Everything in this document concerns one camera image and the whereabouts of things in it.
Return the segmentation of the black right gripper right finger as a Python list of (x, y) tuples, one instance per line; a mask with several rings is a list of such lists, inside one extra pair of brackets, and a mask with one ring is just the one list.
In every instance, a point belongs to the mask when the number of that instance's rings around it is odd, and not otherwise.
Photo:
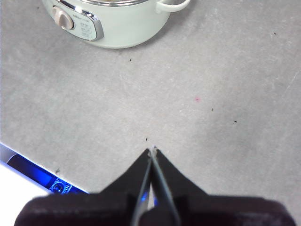
[(151, 152), (155, 206), (142, 226), (293, 226), (277, 201), (252, 196), (208, 194), (185, 177), (157, 148)]

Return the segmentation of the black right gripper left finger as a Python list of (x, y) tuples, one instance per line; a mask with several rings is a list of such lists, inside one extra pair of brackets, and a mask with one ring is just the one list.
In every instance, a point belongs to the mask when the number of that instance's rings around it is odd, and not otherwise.
[(151, 152), (146, 149), (99, 193), (51, 194), (27, 202), (16, 226), (132, 226), (147, 209)]

